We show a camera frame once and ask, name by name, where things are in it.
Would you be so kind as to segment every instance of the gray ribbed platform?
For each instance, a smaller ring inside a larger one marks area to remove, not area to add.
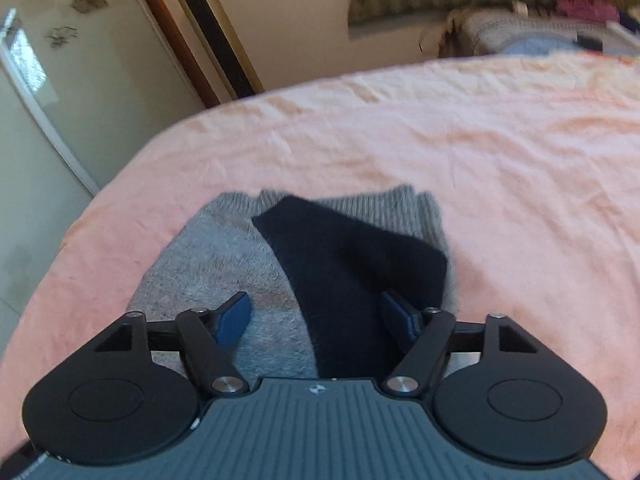
[[[242,399],[214,402],[168,451],[110,468],[43,459],[29,480],[603,480],[590,462],[549,471],[498,468],[444,439],[417,402],[370,381],[265,379]]]

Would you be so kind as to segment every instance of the black cloth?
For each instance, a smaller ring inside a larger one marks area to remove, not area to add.
[[[418,309],[442,303],[447,259],[417,238],[296,197],[252,220],[289,279],[322,378],[381,381],[400,362],[379,313],[385,290]]]
[[[618,9],[618,16],[620,17],[620,25],[628,28],[632,33],[636,33],[640,30],[640,23],[631,15],[627,14],[624,10]]]

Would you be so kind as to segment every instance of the folded clothes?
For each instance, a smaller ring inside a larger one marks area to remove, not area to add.
[[[428,193],[308,202],[263,191],[222,194],[194,216],[146,272],[129,310],[173,319],[238,290],[254,303],[234,362],[258,376],[384,378],[401,353],[378,315],[394,288],[418,308],[456,310],[454,269]],[[175,354],[154,360],[177,371]]]

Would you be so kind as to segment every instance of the pink clothing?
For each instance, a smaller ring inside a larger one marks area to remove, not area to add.
[[[558,0],[558,12],[583,22],[618,23],[620,21],[618,9],[600,0]]]

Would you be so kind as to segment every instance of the logo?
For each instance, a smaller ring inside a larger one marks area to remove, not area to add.
[[[328,388],[325,388],[324,386],[322,386],[322,384],[318,383],[318,384],[314,384],[312,387],[310,387],[309,391],[314,395],[320,395],[320,394],[324,394],[325,392],[327,392]]]

